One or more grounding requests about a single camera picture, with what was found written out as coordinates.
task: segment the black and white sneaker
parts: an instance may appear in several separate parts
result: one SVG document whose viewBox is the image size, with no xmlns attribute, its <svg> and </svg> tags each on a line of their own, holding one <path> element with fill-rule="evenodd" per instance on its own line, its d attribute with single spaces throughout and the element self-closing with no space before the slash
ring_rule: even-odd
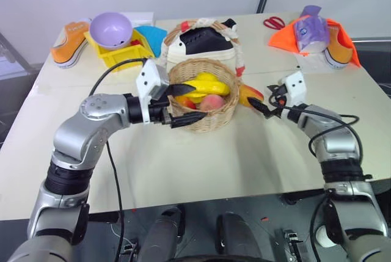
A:
<svg viewBox="0 0 391 262">
<path fill-rule="evenodd" d="M 236 30 L 236 23 L 232 19 L 222 24 Z M 167 60 L 177 64 L 186 59 L 209 58 L 224 61 L 234 57 L 235 49 L 228 38 L 211 27 L 203 27 L 181 34 L 169 46 Z"/>
</svg>

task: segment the yellow plastic basket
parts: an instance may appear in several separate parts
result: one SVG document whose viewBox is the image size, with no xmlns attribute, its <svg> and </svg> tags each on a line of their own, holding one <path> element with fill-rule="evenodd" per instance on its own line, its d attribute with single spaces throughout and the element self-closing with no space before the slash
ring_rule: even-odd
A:
<svg viewBox="0 0 391 262">
<path fill-rule="evenodd" d="M 91 37 L 90 32 L 85 32 L 84 36 L 87 41 L 92 45 L 94 50 L 97 52 L 98 57 L 103 59 L 104 63 L 108 68 L 113 65 L 124 61 L 125 59 L 139 59 L 142 57 L 155 57 L 153 51 L 148 44 L 147 39 L 141 35 L 137 30 L 133 29 L 131 41 L 138 40 L 141 45 L 127 46 L 117 50 L 106 50 L 103 47 L 100 47 Z M 116 68 L 113 71 L 123 70 L 125 68 L 134 67 L 140 65 L 140 62 L 132 62 L 130 64 L 122 65 L 121 67 Z"/>
</svg>

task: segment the orange sneaker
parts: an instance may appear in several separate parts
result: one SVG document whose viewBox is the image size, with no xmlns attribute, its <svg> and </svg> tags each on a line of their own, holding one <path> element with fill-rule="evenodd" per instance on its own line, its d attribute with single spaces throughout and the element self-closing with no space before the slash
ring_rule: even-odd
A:
<svg viewBox="0 0 391 262">
<path fill-rule="evenodd" d="M 343 46 L 338 41 L 338 33 L 340 29 L 338 27 L 329 26 L 330 32 L 330 44 L 324 50 L 327 62 L 333 68 L 343 68 L 347 66 L 353 56 L 353 49 Z"/>
<path fill-rule="evenodd" d="M 81 51 L 87 44 L 84 33 L 89 30 L 87 21 L 71 22 L 64 27 L 65 38 L 60 45 L 50 49 L 53 60 L 61 68 L 70 68 L 77 63 Z"/>
</svg>

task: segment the orange cloth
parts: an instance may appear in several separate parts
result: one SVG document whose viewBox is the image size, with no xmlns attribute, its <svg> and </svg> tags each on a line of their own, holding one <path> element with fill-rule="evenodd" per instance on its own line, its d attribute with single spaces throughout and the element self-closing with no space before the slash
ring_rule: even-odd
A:
<svg viewBox="0 0 391 262">
<path fill-rule="evenodd" d="M 269 46 L 281 48 L 287 51 L 290 51 L 292 53 L 300 53 L 298 49 L 298 45 L 296 42 L 296 36 L 294 35 L 294 27 L 293 25 L 295 22 L 306 18 L 307 16 L 302 16 L 296 20 L 294 20 L 289 25 L 286 25 L 281 30 L 278 30 L 276 33 L 272 35 L 272 37 L 269 40 Z M 344 28 L 340 23 L 337 23 L 336 21 L 332 19 L 326 19 L 328 26 L 335 26 L 339 28 L 338 33 L 338 41 L 345 47 L 352 48 L 353 49 L 353 55 L 352 59 L 350 60 L 351 63 L 357 65 L 358 67 L 361 67 L 359 56 L 357 55 L 356 47 L 354 46 L 352 40 L 350 39 L 349 35 L 346 33 Z"/>
</svg>

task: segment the blue cloth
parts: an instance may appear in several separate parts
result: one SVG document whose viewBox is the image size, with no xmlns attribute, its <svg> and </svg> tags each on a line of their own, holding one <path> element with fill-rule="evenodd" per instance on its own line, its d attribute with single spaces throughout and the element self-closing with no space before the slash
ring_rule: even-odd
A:
<svg viewBox="0 0 391 262">
<path fill-rule="evenodd" d="M 160 56 L 161 43 L 167 36 L 167 31 L 153 26 L 139 26 L 135 28 L 140 32 L 141 35 L 148 40 L 149 46 L 151 47 L 155 57 Z"/>
</svg>

